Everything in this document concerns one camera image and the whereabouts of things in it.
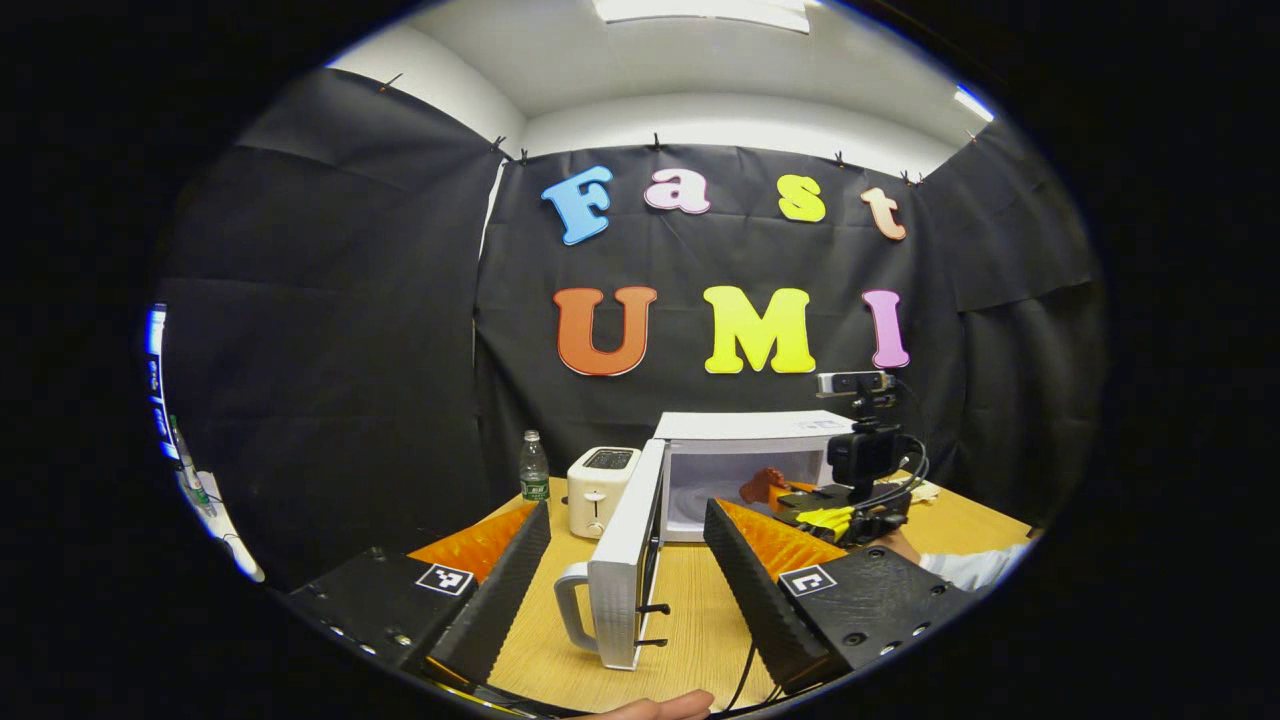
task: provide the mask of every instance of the white sleeve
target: white sleeve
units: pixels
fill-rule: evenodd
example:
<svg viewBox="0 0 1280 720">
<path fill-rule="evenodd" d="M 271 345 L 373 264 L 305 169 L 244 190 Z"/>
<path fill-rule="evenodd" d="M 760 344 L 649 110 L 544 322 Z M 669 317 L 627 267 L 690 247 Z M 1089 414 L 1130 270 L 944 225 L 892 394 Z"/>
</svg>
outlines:
<svg viewBox="0 0 1280 720">
<path fill-rule="evenodd" d="M 1004 578 L 1033 543 L 1034 541 L 974 555 L 925 552 L 920 555 L 920 568 L 942 577 L 963 591 L 975 591 Z"/>
</svg>

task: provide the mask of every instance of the yellow object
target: yellow object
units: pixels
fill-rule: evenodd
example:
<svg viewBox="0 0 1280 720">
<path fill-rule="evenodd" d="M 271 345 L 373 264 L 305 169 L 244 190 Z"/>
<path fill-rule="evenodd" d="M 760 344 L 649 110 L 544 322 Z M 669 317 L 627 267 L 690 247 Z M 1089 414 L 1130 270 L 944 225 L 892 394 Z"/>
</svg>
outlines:
<svg viewBox="0 0 1280 720">
<path fill-rule="evenodd" d="M 755 372 L 764 369 L 764 360 L 774 342 L 778 351 L 769 366 L 776 373 L 812 373 L 818 366 L 809 355 L 809 333 L 804 320 L 809 293 L 805 291 L 790 287 L 774 291 L 763 318 L 755 314 L 751 301 L 739 287 L 709 287 L 703 291 L 703 299 L 716 311 L 716 340 L 705 364 L 708 373 L 740 373 L 739 343 Z"/>
<path fill-rule="evenodd" d="M 854 509 L 846 505 L 845 507 L 827 507 L 824 510 L 800 512 L 796 515 L 796 520 L 818 528 L 827 528 L 835 533 L 832 541 L 838 541 L 845 536 L 845 530 L 849 529 L 849 520 L 852 518 L 852 514 Z"/>
<path fill-rule="evenodd" d="M 782 176 L 778 178 L 778 209 L 788 220 L 817 223 L 827 217 L 827 205 L 818 193 L 822 187 L 818 181 L 805 176 Z"/>
</svg>

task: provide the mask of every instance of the white wall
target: white wall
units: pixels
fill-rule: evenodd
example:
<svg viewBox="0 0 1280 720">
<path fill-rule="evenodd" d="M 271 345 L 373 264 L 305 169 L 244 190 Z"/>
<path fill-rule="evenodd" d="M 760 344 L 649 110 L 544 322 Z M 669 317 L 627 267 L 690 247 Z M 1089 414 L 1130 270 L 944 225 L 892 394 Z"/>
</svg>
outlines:
<svg viewBox="0 0 1280 720">
<path fill-rule="evenodd" d="M 582 147 L 671 143 L 737 145 L 803 152 L 888 174 L 928 176 L 954 155 L 940 140 L 829 105 L 759 95 L 680 94 L 628 97 L 548 113 L 525 126 L 529 155 Z"/>
<path fill-rule="evenodd" d="M 507 136 L 502 149 L 518 156 L 525 115 L 452 50 L 407 24 L 393 26 L 348 49 L 330 68 L 387 82 L 439 108 L 488 140 Z"/>
<path fill-rule="evenodd" d="M 662 142 L 737 145 L 833 158 L 888 174 L 929 174 L 955 154 L 937 138 L 850 110 L 759 95 L 678 94 L 609 100 L 526 119 L 493 83 L 428 35 L 394 26 L 329 64 L 413 95 L 503 150 L 530 156 Z"/>
</svg>

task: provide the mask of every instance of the letter m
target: letter m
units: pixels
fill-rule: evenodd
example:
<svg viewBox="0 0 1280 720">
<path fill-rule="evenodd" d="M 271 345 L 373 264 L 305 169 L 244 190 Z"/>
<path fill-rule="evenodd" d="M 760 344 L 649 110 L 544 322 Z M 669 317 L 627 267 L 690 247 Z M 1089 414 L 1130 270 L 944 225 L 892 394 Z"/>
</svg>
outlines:
<svg viewBox="0 0 1280 720">
<path fill-rule="evenodd" d="M 740 373 L 742 360 L 736 352 L 737 343 L 741 343 L 746 360 L 758 373 L 774 343 L 778 350 L 769 363 L 773 372 L 812 373 L 817 368 L 817 361 L 809 355 L 805 331 L 804 309 L 809 305 L 809 293 L 795 288 L 774 291 L 763 318 L 755 313 L 746 293 L 733 286 L 709 287 L 703 299 L 716 311 L 716 345 L 707 360 L 708 373 Z"/>
</svg>

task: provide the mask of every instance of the white microwave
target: white microwave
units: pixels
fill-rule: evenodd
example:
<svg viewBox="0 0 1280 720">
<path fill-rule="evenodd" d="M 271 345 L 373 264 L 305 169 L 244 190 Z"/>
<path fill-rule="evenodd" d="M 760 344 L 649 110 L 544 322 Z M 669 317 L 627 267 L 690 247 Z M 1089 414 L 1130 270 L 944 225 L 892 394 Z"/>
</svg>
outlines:
<svg viewBox="0 0 1280 720">
<path fill-rule="evenodd" d="M 605 667 L 635 670 L 662 546 L 703 542 L 710 497 L 772 516 L 768 505 L 739 495 L 763 468 L 778 469 L 790 482 L 829 484 L 827 441 L 851 429 L 850 419 L 820 410 L 664 413 L 591 559 L 570 565 L 556 582 L 570 639 L 598 653 Z M 581 584 L 594 638 L 582 624 L 575 591 Z"/>
</svg>

